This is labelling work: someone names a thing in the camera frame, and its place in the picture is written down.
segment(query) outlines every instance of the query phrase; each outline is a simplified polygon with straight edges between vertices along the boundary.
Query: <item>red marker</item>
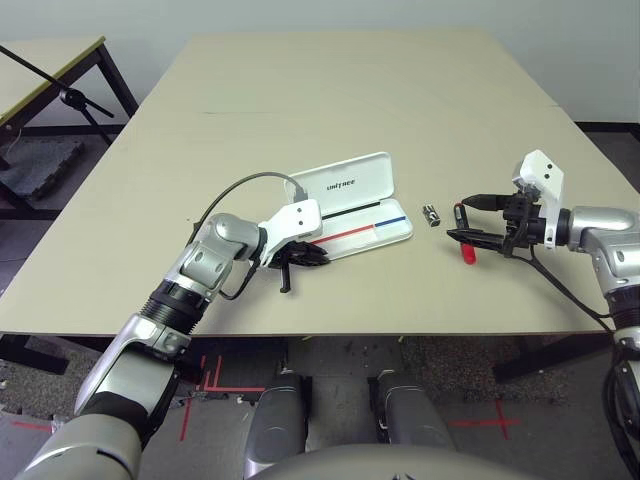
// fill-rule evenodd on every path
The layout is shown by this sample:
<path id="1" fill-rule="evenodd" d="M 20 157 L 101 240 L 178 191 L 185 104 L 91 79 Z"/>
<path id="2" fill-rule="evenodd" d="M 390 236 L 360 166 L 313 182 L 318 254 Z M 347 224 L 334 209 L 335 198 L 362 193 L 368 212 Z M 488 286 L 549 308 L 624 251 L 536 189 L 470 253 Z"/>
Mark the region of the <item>red marker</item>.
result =
<path id="1" fill-rule="evenodd" d="M 464 209 L 464 205 L 456 203 L 453 206 L 453 216 L 456 219 L 456 228 L 469 228 L 469 221 L 467 220 L 467 212 Z M 461 243 L 460 253 L 462 253 L 462 259 L 467 265 L 476 263 L 476 251 L 471 245 Z"/>

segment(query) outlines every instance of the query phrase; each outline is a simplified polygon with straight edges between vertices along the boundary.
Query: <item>red stripe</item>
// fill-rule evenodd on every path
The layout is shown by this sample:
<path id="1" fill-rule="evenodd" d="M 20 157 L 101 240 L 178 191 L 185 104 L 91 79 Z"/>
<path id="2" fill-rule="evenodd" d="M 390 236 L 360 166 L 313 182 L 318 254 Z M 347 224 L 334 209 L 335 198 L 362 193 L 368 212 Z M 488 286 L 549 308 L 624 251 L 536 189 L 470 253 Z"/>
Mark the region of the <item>red stripe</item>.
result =
<path id="1" fill-rule="evenodd" d="M 448 423 L 451 427 L 496 427 L 507 425 L 520 425 L 518 419 L 506 420 L 453 420 Z"/>
<path id="2" fill-rule="evenodd" d="M 205 387 L 205 392 L 218 393 L 247 393 L 264 392 L 264 387 Z"/>
<path id="3" fill-rule="evenodd" d="M 207 356 L 203 355 L 202 357 L 200 357 L 200 369 L 203 369 L 206 363 L 207 363 Z M 196 385 L 196 390 L 200 390 L 200 384 Z"/>
<path id="4" fill-rule="evenodd" d="M 187 425 L 189 425 L 190 414 L 191 414 L 191 397 L 187 398 L 187 405 L 184 409 L 184 418 L 182 419 L 182 430 L 180 431 L 181 442 L 183 442 L 187 436 Z"/>
<path id="5" fill-rule="evenodd" d="M 498 418 L 501 422 L 504 422 L 504 415 L 502 413 L 502 400 L 496 398 L 496 410 L 498 411 Z M 504 423 L 500 424 L 500 428 L 502 429 L 502 435 L 504 435 L 505 440 L 509 440 L 509 432 L 507 431 L 507 426 Z"/>
<path id="6" fill-rule="evenodd" d="M 351 235 L 352 233 L 358 233 L 358 232 L 362 232 L 364 230 L 370 230 L 372 228 L 373 228 L 373 225 L 367 225 L 366 227 L 354 228 L 353 230 L 347 230 L 346 232 L 336 233 L 335 235 L 329 235 L 328 237 L 319 238 L 318 240 L 314 240 L 311 243 L 313 243 L 314 245 L 317 245 L 319 243 L 328 242 L 329 240 L 334 240 L 334 239 L 340 238 L 340 237 L 346 237 L 347 235 Z"/>
<path id="7" fill-rule="evenodd" d="M 211 371 L 207 370 L 207 374 L 204 376 L 204 385 L 202 388 L 206 390 L 209 387 L 209 377 L 211 376 Z"/>
<path id="8" fill-rule="evenodd" d="M 29 430 L 40 430 L 43 432 L 51 433 L 51 426 L 47 425 L 36 425 L 35 423 L 25 423 L 25 422 L 11 422 L 11 425 L 14 427 L 20 428 L 28 428 Z"/>
<path id="9" fill-rule="evenodd" d="M 218 386 L 218 380 L 220 379 L 220 369 L 222 368 L 222 355 L 218 355 L 218 365 L 216 365 L 216 373 L 213 376 L 214 388 Z"/>

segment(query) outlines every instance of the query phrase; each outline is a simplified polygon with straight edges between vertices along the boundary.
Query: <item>white pen case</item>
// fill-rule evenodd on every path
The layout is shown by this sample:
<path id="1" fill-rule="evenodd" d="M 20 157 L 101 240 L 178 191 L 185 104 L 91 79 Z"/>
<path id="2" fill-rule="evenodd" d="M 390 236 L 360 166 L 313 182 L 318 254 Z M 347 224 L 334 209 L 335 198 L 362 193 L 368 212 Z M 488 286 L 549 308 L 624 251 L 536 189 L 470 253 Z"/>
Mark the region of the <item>white pen case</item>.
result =
<path id="1" fill-rule="evenodd" d="M 291 175 L 320 204 L 322 233 L 305 239 L 334 260 L 409 238 L 413 225 L 393 195 L 391 155 L 372 153 Z M 295 188 L 285 182 L 289 203 Z"/>

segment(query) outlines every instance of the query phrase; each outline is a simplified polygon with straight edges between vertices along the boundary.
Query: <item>red pen cap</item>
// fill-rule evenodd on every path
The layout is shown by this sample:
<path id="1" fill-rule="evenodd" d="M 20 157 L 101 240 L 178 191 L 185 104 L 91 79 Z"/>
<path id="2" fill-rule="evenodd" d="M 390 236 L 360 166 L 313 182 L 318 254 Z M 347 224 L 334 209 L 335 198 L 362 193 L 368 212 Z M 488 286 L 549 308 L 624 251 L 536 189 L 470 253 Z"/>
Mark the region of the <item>red pen cap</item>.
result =
<path id="1" fill-rule="evenodd" d="M 466 243 L 460 244 L 460 252 L 462 252 L 462 259 L 467 265 L 473 265 L 476 263 L 476 251 L 471 245 Z"/>

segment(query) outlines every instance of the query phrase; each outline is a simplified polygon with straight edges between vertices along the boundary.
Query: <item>beige table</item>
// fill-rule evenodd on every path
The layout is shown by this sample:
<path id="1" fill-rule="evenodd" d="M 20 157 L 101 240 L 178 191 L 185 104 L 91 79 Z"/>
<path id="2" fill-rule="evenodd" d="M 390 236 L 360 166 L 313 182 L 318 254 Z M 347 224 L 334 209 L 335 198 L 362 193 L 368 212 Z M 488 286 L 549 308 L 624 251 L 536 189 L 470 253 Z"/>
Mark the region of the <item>beige table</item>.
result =
<path id="1" fill-rule="evenodd" d="M 0 329 L 114 334 L 181 251 L 191 224 L 234 180 L 388 151 L 413 238 L 338 260 L 259 272 L 217 299 L 200 335 L 579 332 L 597 325 L 535 271 L 479 251 L 469 267 L 445 230 L 454 201 L 512 193 L 541 148 L 565 171 L 566 203 L 638 207 L 638 195 L 491 37 L 476 30 L 197 37 L 165 74 L 0 299 Z M 284 201 L 260 180 L 221 206 L 259 221 Z M 423 202 L 443 218 L 429 228 Z M 499 215 L 471 212 L 502 231 Z M 590 258 L 542 260 L 605 309 Z M 230 280 L 233 290 L 246 265 Z"/>
<path id="2" fill-rule="evenodd" d="M 132 117 L 138 104 L 104 43 L 103 36 L 0 41 L 3 47 L 67 86 L 97 66 L 127 115 Z M 55 100 L 59 92 L 59 86 L 0 53 L 0 145 L 19 135 L 21 129 Z M 86 123 L 80 113 L 78 123 Z M 0 157 L 0 170 L 14 167 Z M 32 208 L 2 182 L 0 198 L 14 207 L 0 209 L 0 219 L 3 220 L 53 220 L 60 213 L 59 210 Z"/>

